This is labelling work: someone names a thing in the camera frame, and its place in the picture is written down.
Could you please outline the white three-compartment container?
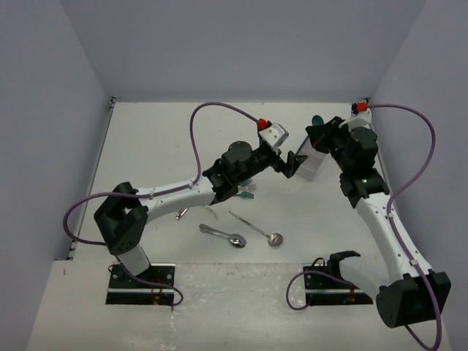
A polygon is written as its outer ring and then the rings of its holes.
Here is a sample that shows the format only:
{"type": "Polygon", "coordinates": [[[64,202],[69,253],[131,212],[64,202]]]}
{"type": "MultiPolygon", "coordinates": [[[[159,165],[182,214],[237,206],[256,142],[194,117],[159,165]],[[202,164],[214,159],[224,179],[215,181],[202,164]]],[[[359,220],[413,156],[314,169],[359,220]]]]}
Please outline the white three-compartment container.
{"type": "Polygon", "coordinates": [[[298,156],[307,156],[307,159],[297,169],[296,175],[307,181],[313,181],[326,158],[327,154],[316,151],[312,148],[308,137],[304,139],[297,150],[298,156]]]}

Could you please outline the teal plastic spoon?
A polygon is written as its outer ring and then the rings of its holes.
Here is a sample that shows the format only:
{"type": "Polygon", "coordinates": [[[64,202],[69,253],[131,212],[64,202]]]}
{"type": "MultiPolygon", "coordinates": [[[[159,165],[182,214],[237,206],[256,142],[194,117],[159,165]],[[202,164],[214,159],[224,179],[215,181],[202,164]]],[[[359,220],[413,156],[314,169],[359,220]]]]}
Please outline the teal plastic spoon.
{"type": "Polygon", "coordinates": [[[313,127],[321,127],[325,124],[322,116],[319,116],[319,115],[314,115],[312,117],[312,126],[313,127]]]}

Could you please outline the long silver spoon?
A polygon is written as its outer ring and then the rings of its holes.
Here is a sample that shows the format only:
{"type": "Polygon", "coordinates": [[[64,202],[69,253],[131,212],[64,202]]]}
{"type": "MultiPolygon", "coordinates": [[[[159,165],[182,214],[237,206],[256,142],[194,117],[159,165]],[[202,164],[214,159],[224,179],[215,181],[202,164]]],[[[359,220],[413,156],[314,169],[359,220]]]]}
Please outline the long silver spoon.
{"type": "Polygon", "coordinates": [[[252,224],[251,222],[233,213],[232,211],[229,211],[229,214],[231,214],[232,216],[234,216],[236,219],[240,220],[244,224],[248,225],[253,230],[265,236],[267,238],[267,242],[270,247],[279,247],[283,244],[284,238],[280,233],[267,233],[264,230],[261,230],[259,227],[255,226],[254,224],[252,224]]]}

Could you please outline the short silver spoon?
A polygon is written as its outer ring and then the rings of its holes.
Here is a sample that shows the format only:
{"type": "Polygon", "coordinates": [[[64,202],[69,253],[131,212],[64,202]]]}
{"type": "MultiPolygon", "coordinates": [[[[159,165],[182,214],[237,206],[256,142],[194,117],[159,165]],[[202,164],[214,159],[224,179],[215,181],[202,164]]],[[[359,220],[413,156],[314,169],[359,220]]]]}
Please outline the short silver spoon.
{"type": "Polygon", "coordinates": [[[200,224],[199,230],[202,233],[219,236],[220,238],[226,239],[235,248],[242,249],[246,246],[246,239],[242,235],[236,233],[228,234],[220,230],[216,230],[206,224],[200,224]]]}

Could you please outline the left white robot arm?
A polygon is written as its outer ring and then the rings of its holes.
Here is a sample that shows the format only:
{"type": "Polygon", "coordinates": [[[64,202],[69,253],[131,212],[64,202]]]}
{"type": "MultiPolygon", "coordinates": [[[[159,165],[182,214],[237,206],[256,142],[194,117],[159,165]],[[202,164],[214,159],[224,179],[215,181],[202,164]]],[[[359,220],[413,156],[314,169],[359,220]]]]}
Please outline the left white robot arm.
{"type": "Polygon", "coordinates": [[[94,221],[111,255],[126,268],[126,278],[145,287],[152,277],[150,261],[140,239],[145,226],[155,219],[181,210],[210,206],[238,194],[238,186],[271,167],[291,178],[306,156],[289,152],[283,161],[280,151],[261,142],[253,149],[244,141],[234,142],[213,166],[197,180],[153,189],[136,189],[129,182],[119,184],[94,213],[94,221]]]}

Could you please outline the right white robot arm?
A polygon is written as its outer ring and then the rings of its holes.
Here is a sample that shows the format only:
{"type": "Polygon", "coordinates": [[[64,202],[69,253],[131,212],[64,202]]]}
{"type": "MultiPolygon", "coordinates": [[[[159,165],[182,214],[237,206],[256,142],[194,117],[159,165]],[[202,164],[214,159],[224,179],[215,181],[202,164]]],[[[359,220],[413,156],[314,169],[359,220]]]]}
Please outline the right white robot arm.
{"type": "Polygon", "coordinates": [[[375,168],[377,135],[367,127],[349,128],[333,118],[320,126],[308,126],[312,148],[330,154],[341,170],[343,195],[366,223],[383,257],[386,273],[367,264],[353,252],[326,269],[334,287],[352,282],[377,306],[389,328],[441,320],[451,282],[445,272],[435,272],[416,248],[399,219],[385,180],[375,168]]]}

